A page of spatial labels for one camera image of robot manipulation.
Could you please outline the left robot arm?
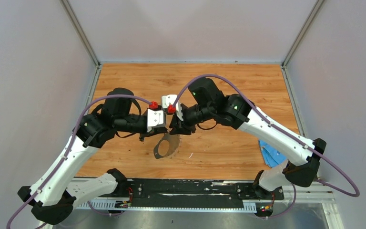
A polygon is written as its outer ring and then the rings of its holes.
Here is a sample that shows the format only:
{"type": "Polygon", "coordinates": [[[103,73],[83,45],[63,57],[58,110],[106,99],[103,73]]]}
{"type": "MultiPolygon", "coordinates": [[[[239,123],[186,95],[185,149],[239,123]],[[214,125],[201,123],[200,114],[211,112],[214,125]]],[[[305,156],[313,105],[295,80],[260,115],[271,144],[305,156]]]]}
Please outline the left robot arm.
{"type": "Polygon", "coordinates": [[[140,101],[142,98],[132,91],[116,88],[84,108],[53,164],[33,185],[23,186],[18,191],[23,204],[31,206],[37,220],[57,225],[79,205],[94,198],[131,193],[127,178],[115,168],[80,185],[72,185],[71,181],[87,160],[120,132],[127,136],[139,134],[141,139],[166,133],[166,112],[175,110],[174,103],[168,103],[165,97],[160,103],[147,101],[145,111],[132,114],[131,106],[140,101]]]}

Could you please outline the metal key organizer plate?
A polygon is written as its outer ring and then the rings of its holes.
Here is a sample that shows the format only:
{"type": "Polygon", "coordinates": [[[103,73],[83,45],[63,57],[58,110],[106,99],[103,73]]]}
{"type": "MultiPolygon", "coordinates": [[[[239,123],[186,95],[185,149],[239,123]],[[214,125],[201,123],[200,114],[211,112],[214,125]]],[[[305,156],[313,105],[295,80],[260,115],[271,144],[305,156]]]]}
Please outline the metal key organizer plate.
{"type": "Polygon", "coordinates": [[[181,138],[179,135],[164,134],[153,149],[155,159],[167,158],[178,152],[181,138]]]}

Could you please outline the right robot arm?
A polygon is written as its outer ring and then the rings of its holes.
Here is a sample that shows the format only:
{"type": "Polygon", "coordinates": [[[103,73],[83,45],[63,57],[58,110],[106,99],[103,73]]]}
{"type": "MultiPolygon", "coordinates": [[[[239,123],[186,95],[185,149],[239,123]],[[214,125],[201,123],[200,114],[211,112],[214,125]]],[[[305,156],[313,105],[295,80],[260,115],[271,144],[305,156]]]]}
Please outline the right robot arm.
{"type": "Polygon", "coordinates": [[[167,114],[173,115],[169,126],[171,135],[191,135],[200,123],[213,119],[217,124],[254,135],[284,154],[284,162],[257,174],[252,186],[257,198],[265,199],[283,185],[309,187],[317,177],[318,153],[324,153],[324,140],[311,140],[289,130],[240,92],[224,95],[212,75],[197,77],[184,89],[192,94],[197,102],[195,105],[187,107],[180,103],[180,94],[161,98],[162,107],[167,114]]]}

